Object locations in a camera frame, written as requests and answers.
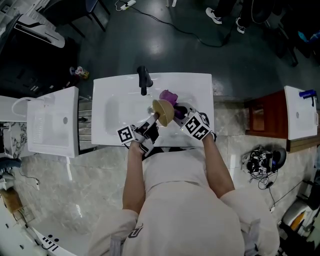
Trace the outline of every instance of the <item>white t-shirt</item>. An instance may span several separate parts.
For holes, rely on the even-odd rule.
[[[132,210],[104,213],[88,255],[243,256],[243,232],[249,234],[256,220],[257,254],[275,255],[279,234],[260,192],[244,188],[219,199],[209,188],[204,166],[198,149],[146,159],[146,200],[140,214]]]

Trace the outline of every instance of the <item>black faucet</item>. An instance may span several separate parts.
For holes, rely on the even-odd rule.
[[[154,82],[151,80],[149,72],[145,66],[139,66],[137,68],[139,74],[139,87],[141,88],[141,95],[147,95],[147,87],[151,87]]]

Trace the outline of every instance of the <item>power strip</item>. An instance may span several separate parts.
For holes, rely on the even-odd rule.
[[[128,9],[130,6],[133,6],[136,2],[137,2],[137,1],[135,1],[135,0],[130,0],[130,1],[128,2],[128,4],[124,4],[124,5],[122,5],[120,8],[121,8],[122,11],[125,11],[125,10]]]

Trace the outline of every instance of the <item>sneaker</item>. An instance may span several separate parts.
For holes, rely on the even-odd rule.
[[[205,10],[206,15],[208,15],[215,24],[222,24],[222,18],[221,17],[216,17],[215,16],[215,12],[214,10],[212,10],[211,8],[207,8]]]
[[[245,28],[244,26],[240,26],[240,25],[239,25],[238,21],[239,21],[240,19],[241,19],[241,18],[239,17],[239,18],[237,18],[237,19],[235,20],[235,24],[238,26],[238,27],[236,28],[236,30],[237,30],[239,33],[241,33],[241,34],[244,34],[246,28]]]

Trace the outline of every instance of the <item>shirt sleeve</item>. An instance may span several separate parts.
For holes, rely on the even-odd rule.
[[[279,232],[260,191],[256,188],[241,188],[224,194],[220,199],[238,215],[242,231],[249,233],[251,224],[260,219],[257,243],[259,255],[276,255],[280,246]]]
[[[107,256],[110,250],[111,237],[125,240],[135,229],[138,214],[133,210],[122,209],[105,213],[99,218],[92,234],[88,256]]]

